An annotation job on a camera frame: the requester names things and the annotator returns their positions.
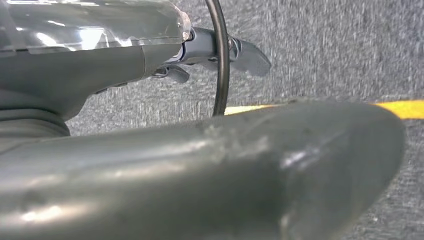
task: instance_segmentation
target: brake cable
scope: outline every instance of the brake cable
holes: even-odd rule
[[[230,85],[230,48],[227,26],[223,9],[219,0],[206,0],[215,30],[215,41],[218,58],[218,78],[216,83],[215,104],[213,107],[213,116],[225,114],[228,100],[228,91]]]

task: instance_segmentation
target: clear plastic cover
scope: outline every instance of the clear plastic cover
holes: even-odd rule
[[[0,55],[181,44],[190,19],[168,0],[0,0]]]

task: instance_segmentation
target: gray asphalt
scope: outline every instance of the gray asphalt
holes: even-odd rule
[[[173,0],[197,27],[212,28],[201,0]],[[231,106],[314,98],[424,99],[424,0],[221,0],[231,35],[264,50],[264,78],[232,72]],[[216,74],[188,69],[176,84],[147,79],[90,98],[69,121],[73,135],[207,118]],[[424,121],[405,121],[401,174],[344,240],[424,239]]]

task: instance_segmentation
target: yellow road line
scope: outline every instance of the yellow road line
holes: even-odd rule
[[[424,119],[424,100],[381,102],[375,105],[391,111],[401,119]],[[227,107],[225,115],[238,114],[278,105],[233,106]]]

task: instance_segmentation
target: black cable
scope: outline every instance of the black cable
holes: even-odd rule
[[[218,81],[216,84],[213,116],[224,115],[227,107],[228,88],[230,85],[230,50],[227,26],[219,0],[206,0],[212,18],[218,52]]]

